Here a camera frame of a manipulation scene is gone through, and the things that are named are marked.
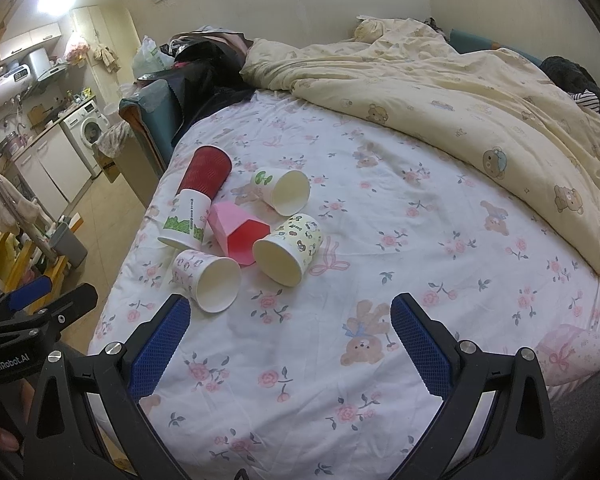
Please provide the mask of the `person's hand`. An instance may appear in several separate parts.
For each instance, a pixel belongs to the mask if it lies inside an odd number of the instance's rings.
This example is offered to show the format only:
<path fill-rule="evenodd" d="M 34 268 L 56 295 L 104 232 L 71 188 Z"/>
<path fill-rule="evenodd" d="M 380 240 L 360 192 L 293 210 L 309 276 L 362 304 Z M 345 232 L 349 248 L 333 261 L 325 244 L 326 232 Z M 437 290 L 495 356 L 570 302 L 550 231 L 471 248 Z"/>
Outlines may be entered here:
<path fill-rule="evenodd" d="M 25 379 L 21 379 L 16 391 L 18 392 L 18 401 L 16 402 L 16 407 L 22 408 L 23 420 L 27 422 L 34 397 L 34 389 Z M 19 449 L 20 444 L 18 439 L 7 429 L 0 427 L 0 450 L 3 452 L 13 453 L 18 452 Z"/>

